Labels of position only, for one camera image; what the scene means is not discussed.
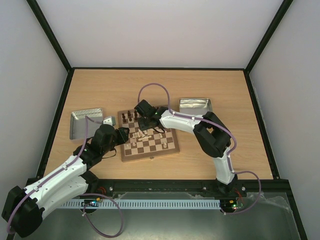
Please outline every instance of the wooden chessboard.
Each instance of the wooden chessboard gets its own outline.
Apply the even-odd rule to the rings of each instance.
[[[118,112],[119,127],[129,128],[129,140],[120,146],[121,160],[123,162],[146,159],[153,159],[157,156],[175,154],[180,152],[178,138],[175,129],[165,128],[164,133],[158,133],[153,129],[147,130],[147,135],[151,136],[147,139],[134,137],[134,133],[138,133],[139,125],[138,119],[135,120],[134,109],[129,110],[131,113],[131,121],[128,118],[128,110]]]

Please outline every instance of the wooden tabletop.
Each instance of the wooden tabletop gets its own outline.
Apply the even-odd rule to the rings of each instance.
[[[102,108],[105,117],[117,118],[118,111],[136,106],[140,88],[148,83],[164,85],[170,93],[171,107],[176,111],[179,110],[180,98],[210,98],[213,112],[237,139],[238,147],[231,154],[235,171],[250,170],[261,179],[272,179],[243,72],[211,70],[76,69],[45,175],[62,164],[82,143],[69,140],[71,112]],[[158,86],[145,88],[141,99],[153,106],[168,103],[166,93]],[[91,171],[100,179],[215,179],[213,159],[202,151],[196,137],[179,130],[177,137],[180,153],[159,156],[153,160],[122,162],[117,146],[118,154],[115,157],[102,160]],[[239,179],[255,177],[242,174]]]

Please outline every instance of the metal tray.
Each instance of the metal tray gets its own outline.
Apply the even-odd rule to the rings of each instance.
[[[102,122],[104,120],[102,108],[92,108],[86,110],[73,111],[70,117],[70,140],[83,139],[85,137],[86,119],[88,116],[92,120]],[[88,121],[88,138],[95,135],[99,124]]]
[[[211,100],[209,98],[180,98],[179,112],[190,115],[205,115],[212,112]]]

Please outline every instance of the white wall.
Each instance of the white wall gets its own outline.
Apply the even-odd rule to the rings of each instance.
[[[25,0],[0,1],[0,210],[35,177],[67,72]],[[0,239],[6,239],[0,218]]]
[[[245,68],[282,0],[38,0],[74,67]]]
[[[320,1],[295,0],[251,72],[282,178],[310,240],[320,222]]]

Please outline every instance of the purple cable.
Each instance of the purple cable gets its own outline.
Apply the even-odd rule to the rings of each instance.
[[[103,194],[99,194],[99,193],[84,193],[84,194],[81,194],[80,196],[99,196],[99,197],[102,197],[102,198],[105,198],[105,199],[108,199],[110,200],[111,202],[113,202],[113,204],[116,206],[116,208],[119,210],[119,213],[120,213],[120,217],[121,217],[121,226],[120,226],[120,229],[119,231],[115,234],[115,235],[106,235],[104,233],[102,233],[101,231],[99,231],[94,225],[93,223],[90,221],[90,219],[88,218],[87,214],[86,214],[86,207],[88,204],[84,205],[83,207],[83,216],[85,217],[85,219],[87,219],[87,221],[89,222],[89,224],[91,225],[91,227],[93,228],[93,230],[98,233],[99,235],[101,235],[102,237],[105,237],[105,238],[109,238],[109,239],[112,239],[112,238],[116,238],[118,237],[121,233],[122,233],[122,229],[124,227],[124,215],[119,207],[119,205],[116,203],[115,200],[113,200],[111,197],[108,197],[108,196],[105,196]]]
[[[238,211],[238,212],[224,212],[222,209],[221,209],[221,211],[222,211],[223,214],[225,214],[225,215],[235,215],[235,214],[239,214],[239,213],[244,213],[244,212],[248,211],[249,209],[251,209],[251,208],[258,202],[258,200],[259,200],[259,198],[260,198],[260,195],[261,195],[261,182],[260,182],[260,179],[259,179],[258,175],[255,174],[253,171],[238,171],[238,172],[235,172],[235,171],[233,170],[233,168],[232,168],[232,166],[231,166],[231,160],[230,160],[230,157],[229,157],[229,156],[230,156],[230,153],[233,152],[233,151],[236,149],[236,147],[237,147],[236,137],[235,137],[228,129],[226,129],[226,128],[223,127],[223,126],[220,126],[219,124],[214,123],[213,121],[210,121],[210,120],[207,120],[207,119],[203,119],[203,118],[200,118],[200,117],[194,117],[194,119],[193,119],[192,116],[186,116],[186,115],[179,114],[179,113],[173,111],[173,110],[170,108],[170,95],[169,95],[169,92],[168,92],[168,90],[167,90],[163,85],[161,85],[160,83],[152,82],[152,83],[148,83],[148,84],[144,85],[144,86],[140,89],[140,91],[139,91],[139,94],[138,94],[138,103],[140,102],[140,95],[141,95],[142,90],[143,90],[144,88],[150,86],[150,85],[156,85],[156,86],[159,86],[159,87],[161,87],[161,88],[164,89],[164,91],[165,91],[165,93],[166,93],[166,95],[167,95],[167,98],[168,98],[168,110],[169,110],[169,112],[170,112],[172,115],[177,116],[177,117],[181,117],[181,118],[185,118],[185,119],[191,119],[191,120],[198,120],[198,121],[206,122],[206,123],[208,123],[208,124],[211,124],[211,125],[219,128],[219,129],[221,129],[222,131],[226,132],[226,133],[232,138],[234,145],[233,145],[233,147],[226,153],[226,158],[227,158],[229,170],[230,170],[230,172],[232,172],[233,174],[237,174],[237,175],[239,175],[239,174],[245,174],[245,173],[254,175],[254,176],[256,177],[256,179],[258,180],[258,183],[259,183],[259,192],[258,192],[258,196],[257,196],[256,200],[254,201],[254,203],[253,203],[250,207],[248,207],[248,208],[246,208],[246,209],[244,209],[244,210],[242,210],[242,211]]]
[[[96,120],[91,119],[91,118],[88,117],[88,116],[85,116],[85,118],[87,118],[90,122],[93,122],[93,123],[95,123],[95,124],[104,124],[103,121],[96,121]]]
[[[81,156],[82,152],[84,151],[85,149],[85,146],[86,146],[86,141],[87,141],[87,137],[88,137],[88,120],[90,120],[91,122],[96,122],[94,120],[92,120],[91,118],[89,118],[88,116],[85,116],[85,134],[84,134],[84,140],[83,140],[83,144],[82,144],[82,147],[78,153],[78,155],[74,158],[73,161],[71,161],[69,164],[67,164],[67,168],[70,167],[72,164],[74,164],[78,158]],[[61,173],[62,171],[64,171],[65,169],[64,168],[61,168],[59,169],[58,171],[56,171],[55,173],[53,173],[51,176],[49,176],[48,178],[46,178],[43,182],[41,182],[38,186],[36,186],[38,189],[41,188],[45,183],[47,183],[50,179],[52,179],[53,177],[55,177],[56,175],[58,175],[59,173]],[[6,232],[8,234],[15,234],[16,232],[15,231],[12,231],[10,229],[11,227],[11,223],[12,223],[12,220],[15,216],[15,214],[17,213],[18,209],[20,208],[20,206],[22,205],[22,203],[28,198],[30,197],[30,195],[32,195],[33,193],[35,193],[36,191],[33,189],[31,190],[26,196],[24,196],[24,198],[16,205],[16,207],[14,208],[14,210],[12,211],[10,217],[9,217],[9,220],[8,220],[8,224],[6,226]]]

